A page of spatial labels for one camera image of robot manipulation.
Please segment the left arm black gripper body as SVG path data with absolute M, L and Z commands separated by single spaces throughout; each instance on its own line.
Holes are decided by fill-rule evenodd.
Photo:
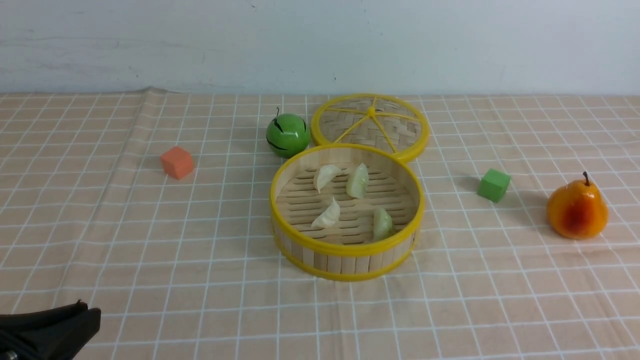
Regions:
M 0 317 L 2 360 L 72 360 L 101 327 L 102 310 L 73 304 Z

